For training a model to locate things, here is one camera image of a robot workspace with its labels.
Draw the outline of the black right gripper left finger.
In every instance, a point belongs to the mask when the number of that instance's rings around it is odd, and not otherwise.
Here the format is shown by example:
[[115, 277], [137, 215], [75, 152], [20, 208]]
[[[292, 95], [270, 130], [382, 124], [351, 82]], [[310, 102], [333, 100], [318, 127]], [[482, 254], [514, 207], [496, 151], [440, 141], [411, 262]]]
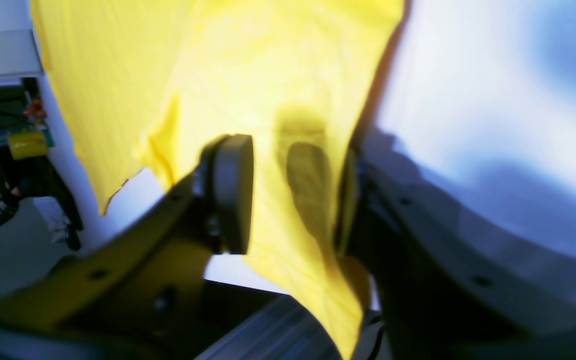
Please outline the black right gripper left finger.
[[250, 135], [217, 137], [128, 230], [85, 259], [0, 299], [0, 360], [187, 360], [215, 330], [204, 272], [249, 247]]

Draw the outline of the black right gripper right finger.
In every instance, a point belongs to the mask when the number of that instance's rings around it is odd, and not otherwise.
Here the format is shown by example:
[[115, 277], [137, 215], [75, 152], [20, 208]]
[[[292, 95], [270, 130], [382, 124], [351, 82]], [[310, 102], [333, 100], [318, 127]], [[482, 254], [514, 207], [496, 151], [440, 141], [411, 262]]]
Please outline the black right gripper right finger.
[[576, 360], [576, 259], [490, 227], [473, 242], [352, 147], [336, 247], [381, 292], [393, 360]]

